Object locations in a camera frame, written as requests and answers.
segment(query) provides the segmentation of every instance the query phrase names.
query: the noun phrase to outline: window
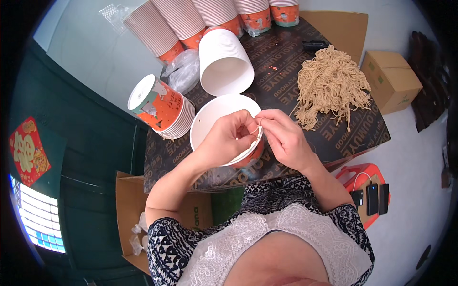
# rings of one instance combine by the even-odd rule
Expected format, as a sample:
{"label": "window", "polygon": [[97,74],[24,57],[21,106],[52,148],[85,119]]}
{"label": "window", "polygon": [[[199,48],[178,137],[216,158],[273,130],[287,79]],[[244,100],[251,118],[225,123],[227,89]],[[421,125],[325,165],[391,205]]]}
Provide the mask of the window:
{"label": "window", "polygon": [[65,253],[57,199],[34,191],[11,176],[10,178],[16,206],[30,241],[40,247]]}

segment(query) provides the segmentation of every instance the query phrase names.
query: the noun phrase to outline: woman's right hand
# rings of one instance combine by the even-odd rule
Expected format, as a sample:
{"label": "woman's right hand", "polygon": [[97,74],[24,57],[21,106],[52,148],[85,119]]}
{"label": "woman's right hand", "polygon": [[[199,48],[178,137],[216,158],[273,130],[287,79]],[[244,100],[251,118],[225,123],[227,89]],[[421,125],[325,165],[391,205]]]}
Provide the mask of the woman's right hand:
{"label": "woman's right hand", "polygon": [[308,177],[318,166],[322,166],[318,156],[305,140],[302,128],[294,123],[283,111],[262,110],[255,116],[267,137],[275,158],[285,166],[298,170]]}

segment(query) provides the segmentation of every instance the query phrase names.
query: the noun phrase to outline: forearm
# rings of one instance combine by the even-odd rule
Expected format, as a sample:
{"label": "forearm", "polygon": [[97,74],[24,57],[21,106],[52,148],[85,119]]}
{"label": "forearm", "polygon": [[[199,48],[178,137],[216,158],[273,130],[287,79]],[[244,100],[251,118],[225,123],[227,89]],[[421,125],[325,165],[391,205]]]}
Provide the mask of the forearm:
{"label": "forearm", "polygon": [[347,189],[326,170],[318,156],[314,162],[311,162],[311,167],[301,173],[309,179],[313,193],[323,212],[343,204],[354,205]]}
{"label": "forearm", "polygon": [[207,171],[207,167],[198,160],[198,156],[196,152],[191,153],[154,184],[146,201],[148,225],[164,216],[179,218],[177,212],[187,191]]}

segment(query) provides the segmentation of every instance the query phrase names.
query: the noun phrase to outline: woman's left hand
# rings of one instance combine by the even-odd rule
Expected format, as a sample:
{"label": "woman's left hand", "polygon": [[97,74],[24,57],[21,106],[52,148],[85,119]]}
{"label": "woman's left hand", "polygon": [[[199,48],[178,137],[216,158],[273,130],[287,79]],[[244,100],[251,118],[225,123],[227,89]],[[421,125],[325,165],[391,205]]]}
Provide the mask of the woman's left hand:
{"label": "woman's left hand", "polygon": [[219,118],[196,149],[196,158],[206,168],[230,162],[257,139],[257,127],[256,120],[246,109]]}

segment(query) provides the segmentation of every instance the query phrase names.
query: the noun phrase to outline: orange plastic stool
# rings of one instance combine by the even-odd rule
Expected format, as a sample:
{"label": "orange plastic stool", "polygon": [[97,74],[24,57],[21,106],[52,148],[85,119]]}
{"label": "orange plastic stool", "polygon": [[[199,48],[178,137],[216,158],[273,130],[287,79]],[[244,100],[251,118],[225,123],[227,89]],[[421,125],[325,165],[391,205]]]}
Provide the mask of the orange plastic stool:
{"label": "orange plastic stool", "polygon": [[[354,180],[356,179],[356,176],[361,172],[365,172],[371,177],[374,175],[377,175],[380,179],[380,183],[385,184],[385,180],[383,179],[383,176],[380,173],[380,170],[378,169],[377,165],[374,165],[372,163],[343,167],[342,170],[340,170],[339,174],[337,174],[336,178],[338,179],[345,173],[349,173],[349,172],[356,172],[356,174],[350,180],[348,180],[346,183],[343,184],[343,186],[347,189],[348,192],[353,191],[353,185],[354,185],[354,189],[358,190],[358,188],[362,184],[364,184],[365,182],[367,182],[367,180],[369,180],[369,178],[366,175],[360,175],[358,179],[356,180],[356,184],[355,184]],[[391,194],[388,193],[388,205],[390,205],[390,200],[391,200]],[[363,223],[364,229],[367,229],[368,227],[370,227],[371,224],[374,223],[378,217],[379,217],[378,213],[372,215],[368,221]]]}

